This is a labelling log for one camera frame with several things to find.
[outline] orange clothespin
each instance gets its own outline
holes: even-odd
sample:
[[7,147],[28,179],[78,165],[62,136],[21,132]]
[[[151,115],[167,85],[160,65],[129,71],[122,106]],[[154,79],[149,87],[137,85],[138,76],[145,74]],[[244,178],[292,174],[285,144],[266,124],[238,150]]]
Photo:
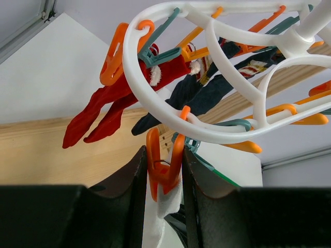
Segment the orange clothespin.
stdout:
[[312,97],[314,95],[317,95],[319,93],[325,92],[327,90],[331,89],[331,80],[325,82],[324,84],[320,84],[319,86],[314,87],[309,91],[309,96]]
[[[217,8],[216,12],[212,14],[212,18],[217,18],[223,12],[223,8]],[[185,59],[185,62],[189,62],[198,58],[202,58],[209,54],[208,48],[201,48],[193,52],[188,48],[188,44],[201,32],[203,28],[196,27],[192,32],[190,32],[176,47],[182,48],[182,56]]]
[[226,144],[223,146],[230,147],[230,148],[240,150],[240,151],[249,152],[249,153],[261,153],[262,152],[262,148],[258,144],[254,143],[252,141],[244,141],[244,142],[235,143],[235,144]]
[[[100,73],[100,81],[105,86],[113,85],[123,74],[123,42],[128,26],[128,23],[121,23],[118,25],[113,40],[109,46],[109,50]],[[142,46],[146,43],[155,29],[154,23],[151,20],[144,20],[140,22],[138,29],[142,30],[146,26],[149,26],[149,31],[145,36],[140,38],[137,53],[140,51]]]
[[[181,119],[186,120],[190,107],[185,106],[180,114]],[[179,134],[176,138],[171,155],[170,166],[161,164],[160,159],[160,139],[159,130],[152,128],[147,133],[147,169],[151,194],[154,201],[157,202],[158,184],[163,186],[164,194],[169,193],[178,184],[178,176],[182,166],[185,136]]]
[[[279,17],[285,10],[286,10],[286,6],[281,5],[280,9],[277,12],[275,12],[271,17],[269,17],[268,19],[261,20],[260,22],[255,24],[253,27],[251,27],[248,31],[254,32],[254,33],[261,31],[269,23],[271,23],[274,19]],[[259,49],[265,48],[264,46],[253,46],[253,45],[246,45],[246,44],[241,44],[241,43],[237,43],[237,45],[239,45],[242,48],[242,50],[239,53],[237,53],[235,55],[235,57],[246,54],[246,53],[255,52]]]
[[[310,101],[313,101],[313,100],[316,100],[318,98],[325,97],[325,96],[328,96],[328,95],[331,95],[331,90],[319,93],[317,95],[311,96],[311,97],[306,98],[306,99],[302,99],[298,102],[295,102],[294,104],[301,105],[301,104],[304,104],[304,103],[307,103],[307,102],[310,102]],[[279,106],[272,107],[272,108],[268,109],[266,111],[266,116],[277,114],[277,113],[279,113],[281,111],[284,111],[284,110],[289,110],[292,115],[297,114],[296,107],[292,104],[286,103],[286,104],[282,104],[282,105],[279,105]],[[253,118],[253,116],[250,115],[250,116],[247,116],[243,119],[252,119],[252,118]],[[291,125],[325,125],[327,123],[328,123],[327,117],[325,115],[317,113],[317,114],[308,116],[304,119],[301,119],[299,121],[296,121],[294,123],[291,123]]]

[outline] laundry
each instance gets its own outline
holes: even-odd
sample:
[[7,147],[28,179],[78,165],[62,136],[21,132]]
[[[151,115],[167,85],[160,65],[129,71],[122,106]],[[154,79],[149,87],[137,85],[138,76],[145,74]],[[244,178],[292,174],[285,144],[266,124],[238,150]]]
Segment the laundry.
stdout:
[[[172,149],[167,161],[171,161]],[[149,178],[146,187],[146,202],[144,215],[144,230],[142,248],[159,247],[162,243],[168,214],[178,212],[183,198],[182,172],[178,174],[179,180],[175,188],[164,194],[160,185],[157,191],[157,202],[152,198]]]
[[[270,66],[280,63],[284,59],[285,57],[279,53],[279,50],[274,48],[266,52],[252,55],[235,65],[235,68],[246,79],[249,79],[256,74],[265,71]],[[186,76],[176,85],[171,97],[166,100],[166,103],[177,110],[181,110],[184,105],[187,105],[191,107],[191,113],[196,116],[207,113],[233,89],[232,85],[229,84],[221,74],[216,75],[208,84],[206,84],[210,75],[212,75],[212,72],[215,74],[217,71],[217,67],[212,63],[208,73],[206,73],[205,77],[202,77],[199,81],[196,80],[195,75]],[[148,113],[142,117],[136,125],[134,125],[131,132],[133,135],[139,135],[160,123],[159,120]]]
[[[196,61],[186,63],[182,56],[149,69],[146,68],[142,61],[139,61],[139,64],[146,80],[155,91],[160,90],[183,75],[196,74],[200,71],[199,63]],[[92,95],[87,107],[68,125],[63,140],[63,148],[75,145],[90,129],[101,108],[111,102],[114,103],[108,113],[98,127],[84,139],[85,142],[98,141],[112,135],[121,125],[123,110],[137,102],[124,74],[115,84],[100,88]]]

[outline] black object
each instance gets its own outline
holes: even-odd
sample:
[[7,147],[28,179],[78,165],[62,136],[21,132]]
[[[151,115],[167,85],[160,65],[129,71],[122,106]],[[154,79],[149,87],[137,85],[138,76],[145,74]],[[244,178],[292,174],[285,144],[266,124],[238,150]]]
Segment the black object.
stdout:
[[[166,220],[184,247],[331,247],[331,189],[237,188],[187,147],[182,172],[185,214]],[[142,147],[91,189],[0,187],[0,247],[141,247],[146,178]]]
[[0,187],[0,247],[141,247],[147,160],[142,147],[102,182]]
[[175,230],[183,247],[188,248],[184,205],[181,204],[177,213],[168,214],[164,219]]
[[331,189],[236,188],[184,152],[188,247],[331,247]]

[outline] teal clothespin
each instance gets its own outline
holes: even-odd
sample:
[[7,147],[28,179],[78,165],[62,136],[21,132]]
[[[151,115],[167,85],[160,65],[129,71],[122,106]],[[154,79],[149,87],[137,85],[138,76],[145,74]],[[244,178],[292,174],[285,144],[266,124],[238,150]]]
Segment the teal clothespin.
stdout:
[[[311,12],[312,9],[314,8],[314,6],[312,6],[311,4],[308,5],[309,11]],[[285,20],[281,21],[279,24],[277,24],[276,26],[274,26],[272,29],[270,29],[268,32],[266,32],[266,35],[278,35],[280,33],[282,33],[283,31],[285,31],[286,29],[288,29],[290,26],[292,26],[293,24],[297,23],[300,20],[300,17],[288,17]],[[268,46],[266,48],[262,48],[260,50],[254,51],[254,53],[260,53],[260,52],[266,52],[269,51],[273,48],[276,48],[276,46]]]
[[[176,138],[178,136],[178,133],[174,133],[174,135],[171,138],[171,142],[174,143]],[[225,176],[224,174],[222,174],[221,172],[219,172],[218,170],[216,170],[208,161],[206,161],[203,157],[201,157],[199,154],[197,154],[197,150],[200,146],[201,141],[197,141],[194,139],[191,139],[189,137],[185,137],[185,145],[190,149],[190,151],[194,154],[194,156],[196,157],[196,159],[206,168],[208,168],[210,171],[212,171],[213,173],[215,173],[216,175],[218,175],[219,177],[223,178],[225,181],[228,181],[229,183],[233,184],[236,187],[240,187],[239,184],[235,183],[234,181],[232,181],[230,178],[228,178],[227,176]]]
[[244,119],[228,120],[228,121],[216,123],[214,125],[223,126],[223,127],[243,126],[245,128],[246,132],[248,132],[252,127],[251,123]]
[[138,53],[138,58],[143,60],[147,66],[147,68],[157,66],[161,63],[170,61],[182,53],[182,48],[173,48],[169,51],[166,51],[164,53],[154,55],[151,50],[149,49],[152,44],[155,42],[155,40],[164,32],[164,30],[172,23],[172,21],[177,17],[179,14],[180,9],[175,8],[173,14],[168,17],[168,19],[160,25],[150,36],[150,38],[147,40],[145,45],[141,48],[140,52]]
[[[171,142],[175,143],[175,140],[178,136],[178,133],[174,133],[174,135],[171,138]],[[200,155],[197,154],[197,150],[200,146],[201,141],[197,141],[194,139],[191,139],[189,137],[185,137],[185,145],[189,148],[189,150],[194,154],[194,156],[197,158],[197,160],[203,164],[205,167],[207,167],[210,171],[214,171],[215,168],[208,163],[206,160],[203,159],[203,157],[201,157]]]

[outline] gray wall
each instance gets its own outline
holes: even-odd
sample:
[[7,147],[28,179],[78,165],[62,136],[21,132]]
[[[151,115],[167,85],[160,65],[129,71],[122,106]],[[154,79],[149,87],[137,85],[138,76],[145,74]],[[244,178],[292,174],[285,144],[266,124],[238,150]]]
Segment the gray wall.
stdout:
[[331,155],[268,169],[262,177],[270,187],[331,187]]

